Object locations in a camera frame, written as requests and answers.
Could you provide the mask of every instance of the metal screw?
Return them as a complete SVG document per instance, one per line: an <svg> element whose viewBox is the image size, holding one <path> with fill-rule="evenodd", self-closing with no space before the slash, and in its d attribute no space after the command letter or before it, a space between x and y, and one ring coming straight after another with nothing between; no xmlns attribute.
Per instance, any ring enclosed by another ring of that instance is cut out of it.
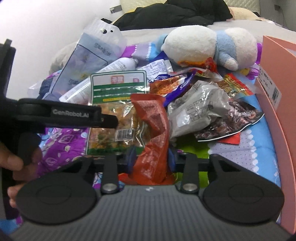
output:
<svg viewBox="0 0 296 241"><path fill-rule="evenodd" d="M112 191L116 190L117 185L115 185L114 183L106 183L106 184L103 185L102 188L106 192L112 192Z"/></svg>
<svg viewBox="0 0 296 241"><path fill-rule="evenodd" d="M194 183L186 183L183 185L183 189L188 192L195 191L197 189L197 185Z"/></svg>

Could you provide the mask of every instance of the plush toy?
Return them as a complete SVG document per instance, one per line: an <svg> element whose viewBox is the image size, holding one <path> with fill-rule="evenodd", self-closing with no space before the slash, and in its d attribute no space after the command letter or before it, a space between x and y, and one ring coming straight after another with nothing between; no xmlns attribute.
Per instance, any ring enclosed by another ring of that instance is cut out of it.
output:
<svg viewBox="0 0 296 241"><path fill-rule="evenodd" d="M156 46L176 63L203 62L212 57L233 71L251 67L257 59L257 41L243 28L213 31L199 25L182 26L162 35Z"/></svg>

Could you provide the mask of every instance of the barcode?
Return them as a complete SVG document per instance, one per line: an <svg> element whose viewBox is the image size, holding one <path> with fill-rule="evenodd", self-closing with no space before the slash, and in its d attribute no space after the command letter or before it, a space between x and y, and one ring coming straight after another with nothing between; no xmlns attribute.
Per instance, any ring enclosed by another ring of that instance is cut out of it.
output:
<svg viewBox="0 0 296 241"><path fill-rule="evenodd" d="M123 129L115 132L115 141L133 140L134 129Z"/></svg>
<svg viewBox="0 0 296 241"><path fill-rule="evenodd" d="M277 97L279 95L279 91L278 89L275 87L274 88L274 93L272 94L272 100L274 101L274 103L276 103Z"/></svg>

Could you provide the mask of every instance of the white sticker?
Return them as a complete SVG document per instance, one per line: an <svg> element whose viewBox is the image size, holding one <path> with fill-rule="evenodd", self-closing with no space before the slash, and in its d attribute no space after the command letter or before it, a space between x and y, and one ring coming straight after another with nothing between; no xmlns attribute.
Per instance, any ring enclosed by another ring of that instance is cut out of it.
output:
<svg viewBox="0 0 296 241"><path fill-rule="evenodd" d="M273 80L269 77L269 75L266 73L266 71L262 67L260 67L258 79L261 82L274 109L276 110L281 100L281 92L279 91L276 84L273 82Z"/></svg>

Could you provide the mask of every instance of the snack bag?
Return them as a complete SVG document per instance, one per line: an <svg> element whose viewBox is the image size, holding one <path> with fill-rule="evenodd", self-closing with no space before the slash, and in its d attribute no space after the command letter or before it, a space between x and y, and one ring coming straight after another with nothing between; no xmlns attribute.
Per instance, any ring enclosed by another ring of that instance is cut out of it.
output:
<svg viewBox="0 0 296 241"><path fill-rule="evenodd" d="M242 101L229 101L230 110L227 115L217 118L206 128L196 132L197 141L210 141L224 138L241 132L249 125L256 124L264 113Z"/></svg>
<svg viewBox="0 0 296 241"><path fill-rule="evenodd" d="M164 52L161 52L151 63L139 68L147 73L147 82L163 80L170 78L170 72L173 72L172 65Z"/></svg>
<svg viewBox="0 0 296 241"><path fill-rule="evenodd" d="M211 72L218 73L217 64L211 57L207 58L205 61L202 62L181 61L178 62L178 65L182 67L199 67L202 69L208 69Z"/></svg>
<svg viewBox="0 0 296 241"><path fill-rule="evenodd" d="M140 185L169 185L175 182L168 167L169 124L165 99L155 94L132 94L137 115L151 128L151 140L139 155L130 178Z"/></svg>
<svg viewBox="0 0 296 241"><path fill-rule="evenodd" d="M131 145L143 148L149 141L149 128L137 115L131 103L132 93L146 93L145 71L97 73L91 76L92 105L100 105L103 114L115 115L118 127L91 128L88 155L121 152Z"/></svg>
<svg viewBox="0 0 296 241"><path fill-rule="evenodd" d="M95 19L88 25L58 78L43 99L59 98L91 74L117 60L126 47L119 28Z"/></svg>
<svg viewBox="0 0 296 241"><path fill-rule="evenodd" d="M171 138L202 130L230 109L226 92L217 85L198 80L196 87L168 107Z"/></svg>
<svg viewBox="0 0 296 241"><path fill-rule="evenodd" d="M150 83L150 93L165 97L163 104L166 107L170 102L189 89L189 84L195 72L173 76L165 80Z"/></svg>
<svg viewBox="0 0 296 241"><path fill-rule="evenodd" d="M253 95L253 86L247 86L236 78L233 74L227 74L225 77L216 82L217 85L223 89L232 100L236 100L245 96Z"/></svg>
<svg viewBox="0 0 296 241"><path fill-rule="evenodd" d="M190 62L190 61L181 61L178 64L184 69L178 72L174 72L173 74L181 74L190 72L192 70L196 70L196 76L204 77L204 78L218 78L222 79L217 70L217 65L213 58L208 58L203 62Z"/></svg>

